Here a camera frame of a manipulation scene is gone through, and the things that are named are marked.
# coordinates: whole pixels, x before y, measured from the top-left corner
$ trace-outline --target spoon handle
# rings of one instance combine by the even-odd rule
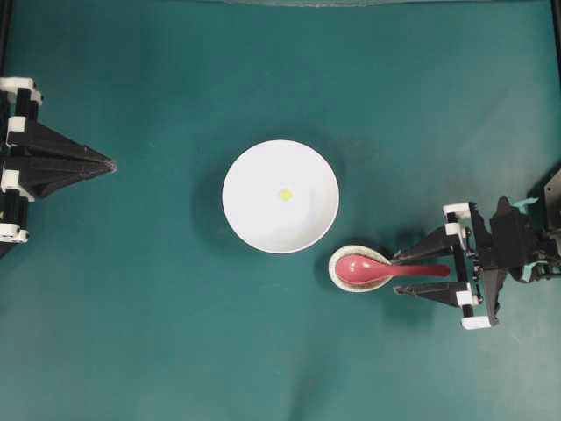
[[[389,272],[393,276],[438,276],[445,278],[450,274],[450,268],[446,265],[427,266],[390,266]]]

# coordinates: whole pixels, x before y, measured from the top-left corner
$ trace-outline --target red spoon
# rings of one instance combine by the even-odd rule
[[[359,254],[350,254],[337,261],[335,272],[341,280],[359,285],[385,276],[439,276],[446,277],[450,268],[446,265],[394,266],[380,263]]]

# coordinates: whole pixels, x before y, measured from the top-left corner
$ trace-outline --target small yellow object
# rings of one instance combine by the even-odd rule
[[[289,201],[290,199],[292,199],[295,195],[294,195],[294,193],[293,193],[292,191],[290,191],[289,189],[282,189],[282,190],[280,191],[279,196],[280,196],[280,199],[281,199],[283,202],[288,202],[288,201]]]

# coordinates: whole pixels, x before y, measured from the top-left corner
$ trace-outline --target green tabletop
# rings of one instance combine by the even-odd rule
[[[466,332],[326,270],[338,246],[410,244],[446,203],[490,217],[559,162],[549,1],[17,0],[7,71],[118,171],[34,203],[0,262],[2,419],[559,419],[559,282],[508,281],[500,325]],[[228,167],[268,139],[339,181],[300,253],[251,249],[222,211]]]

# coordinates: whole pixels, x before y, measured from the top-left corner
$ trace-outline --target black mechanical arm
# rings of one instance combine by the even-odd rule
[[[506,197],[497,203],[490,231],[475,203],[444,206],[444,226],[396,254],[392,262],[449,255],[457,281],[396,286],[394,291],[461,308],[465,329],[497,325],[499,292],[507,275],[521,283],[561,277],[561,170],[543,188],[543,200],[546,223],[537,229],[521,206],[512,205]],[[468,221],[471,228],[464,225]],[[467,261],[472,263],[469,279]],[[474,308],[484,302],[486,316],[474,316]]]

